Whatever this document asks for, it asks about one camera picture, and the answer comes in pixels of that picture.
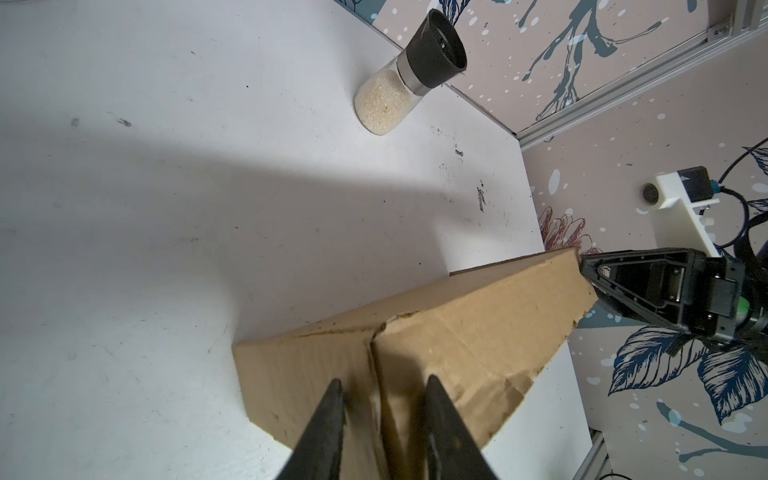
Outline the brown cardboard box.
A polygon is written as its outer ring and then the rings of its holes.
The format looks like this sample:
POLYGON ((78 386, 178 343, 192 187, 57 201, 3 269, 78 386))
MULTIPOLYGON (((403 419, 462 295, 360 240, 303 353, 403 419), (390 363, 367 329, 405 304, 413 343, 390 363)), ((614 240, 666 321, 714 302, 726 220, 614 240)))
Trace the brown cardboard box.
POLYGON ((436 376, 498 476, 570 479, 590 440, 566 342, 594 300, 578 253, 561 249, 244 341, 233 357, 246 414, 295 448, 339 380, 341 477, 422 479, 420 414, 436 376))

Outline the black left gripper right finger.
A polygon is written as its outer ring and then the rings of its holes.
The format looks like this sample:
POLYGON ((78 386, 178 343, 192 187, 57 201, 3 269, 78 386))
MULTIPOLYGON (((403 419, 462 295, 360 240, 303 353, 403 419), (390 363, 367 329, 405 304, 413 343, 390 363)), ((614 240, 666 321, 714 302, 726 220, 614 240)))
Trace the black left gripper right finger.
POLYGON ((440 379, 429 376, 424 397, 429 479, 496 479, 440 379))

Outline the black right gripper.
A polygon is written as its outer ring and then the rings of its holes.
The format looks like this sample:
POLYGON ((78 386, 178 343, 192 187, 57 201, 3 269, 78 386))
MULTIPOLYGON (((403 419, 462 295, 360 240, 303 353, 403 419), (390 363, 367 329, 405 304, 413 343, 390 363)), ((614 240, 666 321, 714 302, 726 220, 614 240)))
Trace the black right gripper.
POLYGON ((767 358, 767 260, 680 248, 584 256, 580 273, 613 312, 698 339, 716 351, 767 358), (628 290, 641 288, 641 295, 628 290))

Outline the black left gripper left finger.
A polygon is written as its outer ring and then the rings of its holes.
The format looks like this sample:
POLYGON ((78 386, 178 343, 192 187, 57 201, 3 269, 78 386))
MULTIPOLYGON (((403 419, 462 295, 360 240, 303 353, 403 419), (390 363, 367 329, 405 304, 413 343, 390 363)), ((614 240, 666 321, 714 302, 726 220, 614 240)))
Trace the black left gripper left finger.
POLYGON ((343 386, 333 379, 277 479, 339 479, 344 426, 343 386))

